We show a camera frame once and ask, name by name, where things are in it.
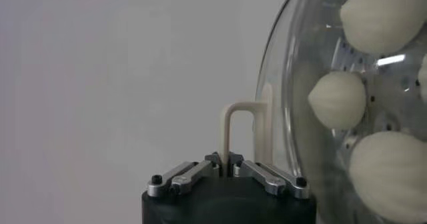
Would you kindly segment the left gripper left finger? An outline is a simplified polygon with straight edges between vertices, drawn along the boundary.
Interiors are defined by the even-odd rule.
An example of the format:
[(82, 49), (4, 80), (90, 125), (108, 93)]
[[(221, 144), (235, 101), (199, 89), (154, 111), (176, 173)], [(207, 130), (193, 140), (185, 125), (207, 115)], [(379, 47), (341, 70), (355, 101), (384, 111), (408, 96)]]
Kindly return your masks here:
[(218, 153), (206, 155), (203, 161), (185, 161), (162, 175), (153, 175), (148, 182), (150, 197), (164, 197), (170, 190), (178, 195), (191, 191), (204, 177), (220, 176), (220, 156)]

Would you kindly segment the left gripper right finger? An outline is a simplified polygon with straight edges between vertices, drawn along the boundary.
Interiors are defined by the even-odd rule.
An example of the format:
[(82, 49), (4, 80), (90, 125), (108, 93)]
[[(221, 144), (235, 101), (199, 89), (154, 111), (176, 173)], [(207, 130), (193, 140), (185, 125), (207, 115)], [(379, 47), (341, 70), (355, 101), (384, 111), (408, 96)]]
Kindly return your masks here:
[(255, 179), (270, 195), (289, 193), (296, 199), (309, 199), (309, 183), (304, 177), (290, 175), (272, 164), (254, 163), (240, 154), (230, 153), (229, 172), (233, 177)]

